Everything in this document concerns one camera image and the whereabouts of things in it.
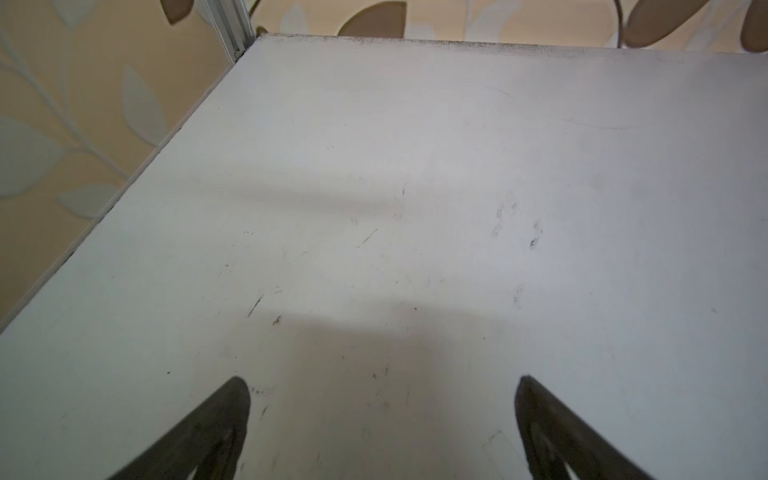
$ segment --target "black object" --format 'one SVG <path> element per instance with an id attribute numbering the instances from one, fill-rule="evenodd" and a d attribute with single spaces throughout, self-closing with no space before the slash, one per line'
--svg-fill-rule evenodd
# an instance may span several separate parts
<path id="1" fill-rule="evenodd" d="M 248 385 L 234 376 L 110 478 L 187 480 L 195 471 L 195 480 L 231 480 L 243 450 L 249 413 Z"/>
<path id="2" fill-rule="evenodd" d="M 515 415 L 534 480 L 651 480 L 531 376 L 520 379 Z"/>

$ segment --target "wallpaper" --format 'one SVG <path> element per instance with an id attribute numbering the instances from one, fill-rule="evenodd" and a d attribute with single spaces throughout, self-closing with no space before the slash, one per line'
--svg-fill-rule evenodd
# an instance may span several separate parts
<path id="1" fill-rule="evenodd" d="M 0 2 L 0 317 L 228 66 L 202 5 Z"/>
<path id="2" fill-rule="evenodd" d="M 279 33 L 768 50 L 768 0 L 250 0 L 248 5 L 254 27 Z"/>

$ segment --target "metal frame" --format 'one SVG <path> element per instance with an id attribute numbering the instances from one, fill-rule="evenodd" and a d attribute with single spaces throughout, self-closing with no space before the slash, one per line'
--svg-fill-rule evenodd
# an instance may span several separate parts
<path id="1" fill-rule="evenodd" d="M 651 480 L 531 376 L 520 379 L 515 415 L 534 480 Z"/>
<path id="2" fill-rule="evenodd" d="M 243 0 L 198 0 L 208 8 L 230 62 L 236 62 L 256 40 Z"/>
<path id="3" fill-rule="evenodd" d="M 231 480 L 249 413 L 248 385 L 234 376 L 110 479 Z"/>

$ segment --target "brown leaf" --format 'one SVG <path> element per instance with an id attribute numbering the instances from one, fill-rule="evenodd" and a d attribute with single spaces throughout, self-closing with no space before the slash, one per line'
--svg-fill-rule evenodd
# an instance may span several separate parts
<path id="1" fill-rule="evenodd" d="M 339 30 L 339 37 L 403 38 L 405 2 L 381 2 L 357 12 Z"/>
<path id="2" fill-rule="evenodd" d="M 741 46 L 755 53 L 768 51 L 768 0 L 752 0 L 741 26 Z"/>
<path id="3" fill-rule="evenodd" d="M 709 0 L 640 0 L 624 27 L 624 43 L 642 48 L 652 45 L 680 27 Z"/>
<path id="4" fill-rule="evenodd" d="M 168 23 L 173 25 L 192 12 L 194 0 L 160 0 L 160 5 Z"/>

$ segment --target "white surface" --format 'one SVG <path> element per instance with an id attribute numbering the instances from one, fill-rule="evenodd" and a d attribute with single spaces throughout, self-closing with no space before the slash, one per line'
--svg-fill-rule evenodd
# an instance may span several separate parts
<path id="1" fill-rule="evenodd" d="M 232 375 L 239 478 L 528 478 L 525 373 L 658 478 L 759 478 L 766 80 L 260 39 L 0 336 L 0 478 L 106 477 Z"/>

